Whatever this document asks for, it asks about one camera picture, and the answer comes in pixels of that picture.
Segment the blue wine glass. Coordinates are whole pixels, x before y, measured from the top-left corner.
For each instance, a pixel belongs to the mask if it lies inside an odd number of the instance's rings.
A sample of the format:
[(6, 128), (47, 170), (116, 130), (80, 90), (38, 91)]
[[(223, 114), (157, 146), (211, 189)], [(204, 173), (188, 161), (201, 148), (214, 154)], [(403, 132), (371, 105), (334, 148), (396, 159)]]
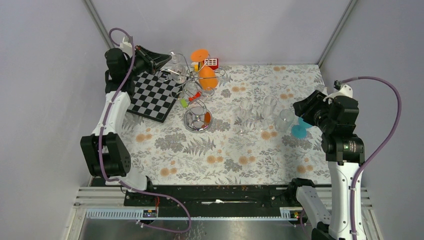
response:
[(297, 124), (291, 128), (291, 135), (297, 139), (304, 139), (308, 134), (308, 129), (313, 126), (305, 122), (302, 118), (297, 119)]

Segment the clear wine glass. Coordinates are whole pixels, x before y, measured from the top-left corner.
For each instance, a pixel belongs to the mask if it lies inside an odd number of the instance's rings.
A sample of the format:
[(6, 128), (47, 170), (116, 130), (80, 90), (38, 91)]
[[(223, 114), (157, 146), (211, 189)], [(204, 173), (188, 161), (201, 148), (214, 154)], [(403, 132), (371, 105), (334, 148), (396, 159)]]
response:
[(261, 119), (256, 122), (256, 129), (259, 131), (266, 131), (269, 127), (268, 120), (272, 116), (277, 105), (277, 98), (272, 95), (268, 95), (263, 99), (261, 108)]
[(184, 56), (176, 50), (169, 52), (171, 56), (170, 77), (177, 84), (183, 84), (186, 81), (187, 68), (184, 62)]
[(251, 117), (253, 110), (253, 102), (249, 99), (242, 100), (237, 109), (236, 116), (236, 134), (244, 135), (249, 132), (249, 118)]

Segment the orange wine glass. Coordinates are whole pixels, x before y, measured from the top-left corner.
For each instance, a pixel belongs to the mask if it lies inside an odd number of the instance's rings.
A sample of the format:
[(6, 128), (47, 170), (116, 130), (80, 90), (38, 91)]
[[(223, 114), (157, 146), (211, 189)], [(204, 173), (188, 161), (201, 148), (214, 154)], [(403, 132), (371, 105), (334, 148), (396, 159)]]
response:
[[(192, 62), (202, 62), (205, 59), (210, 59), (209, 51), (201, 48), (192, 52), (190, 59)], [(204, 90), (211, 90), (217, 87), (219, 81), (216, 76), (215, 70), (212, 70), (209, 66), (204, 65), (199, 71), (198, 82)]]

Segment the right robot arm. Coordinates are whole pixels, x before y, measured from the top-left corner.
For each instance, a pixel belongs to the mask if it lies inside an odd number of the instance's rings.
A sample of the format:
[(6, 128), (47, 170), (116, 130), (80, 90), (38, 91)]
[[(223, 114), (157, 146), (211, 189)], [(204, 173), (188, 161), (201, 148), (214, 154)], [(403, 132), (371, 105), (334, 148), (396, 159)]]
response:
[(312, 180), (294, 178), (284, 193), (293, 206), (301, 205), (312, 226), (313, 240), (365, 240), (362, 221), (361, 173), (363, 141), (354, 134), (358, 101), (348, 95), (326, 96), (315, 90), (293, 104), (294, 113), (318, 127), (331, 180), (331, 211), (319, 199)]

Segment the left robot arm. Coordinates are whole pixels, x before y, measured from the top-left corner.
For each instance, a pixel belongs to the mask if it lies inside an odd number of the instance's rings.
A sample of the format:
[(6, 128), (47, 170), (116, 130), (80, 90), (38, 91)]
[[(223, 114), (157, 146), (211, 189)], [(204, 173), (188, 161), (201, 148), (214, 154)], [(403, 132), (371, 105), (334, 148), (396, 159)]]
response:
[(115, 47), (107, 50), (104, 57), (108, 67), (105, 71), (105, 105), (95, 129), (81, 138), (81, 150), (93, 177), (101, 177), (107, 184), (121, 185), (136, 192), (136, 199), (148, 206), (154, 202), (155, 192), (148, 187), (150, 179), (147, 176), (131, 169), (131, 156), (120, 133), (139, 75), (155, 74), (171, 60), (171, 56), (136, 45), (131, 54)]

